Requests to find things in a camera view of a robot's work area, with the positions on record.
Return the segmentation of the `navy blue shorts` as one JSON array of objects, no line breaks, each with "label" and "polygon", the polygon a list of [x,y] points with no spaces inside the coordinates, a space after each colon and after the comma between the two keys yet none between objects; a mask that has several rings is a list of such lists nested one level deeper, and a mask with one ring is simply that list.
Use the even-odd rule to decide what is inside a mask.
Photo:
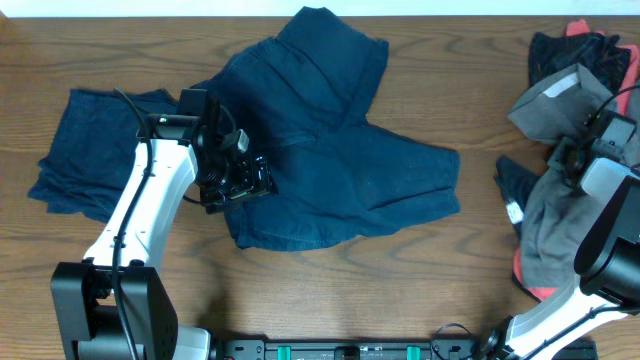
[{"label": "navy blue shorts", "polygon": [[387,41],[305,7],[202,83],[267,160],[277,188],[226,212],[237,246],[327,248],[459,211],[455,151],[367,121],[388,56]]}]

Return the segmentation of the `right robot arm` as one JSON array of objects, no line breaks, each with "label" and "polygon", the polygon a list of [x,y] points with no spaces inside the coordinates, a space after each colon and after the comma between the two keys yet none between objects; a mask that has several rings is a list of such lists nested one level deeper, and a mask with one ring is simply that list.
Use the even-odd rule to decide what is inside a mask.
[{"label": "right robot arm", "polygon": [[597,157],[580,187],[606,206],[577,249],[575,275],[532,310],[506,318],[473,359],[551,359],[596,327],[639,313],[639,178],[607,157],[634,123],[609,110],[592,122]]}]

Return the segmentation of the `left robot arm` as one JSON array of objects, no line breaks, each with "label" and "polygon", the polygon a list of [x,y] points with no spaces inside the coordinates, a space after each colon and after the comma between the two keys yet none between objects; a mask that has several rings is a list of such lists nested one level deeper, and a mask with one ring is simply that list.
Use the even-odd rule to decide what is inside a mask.
[{"label": "left robot arm", "polygon": [[218,131],[227,109],[204,89],[182,91],[173,114],[139,115],[135,162],[116,208],[80,262],[51,278],[68,359],[219,359],[210,331],[182,326],[158,274],[191,185],[207,213],[274,192],[244,130]]}]

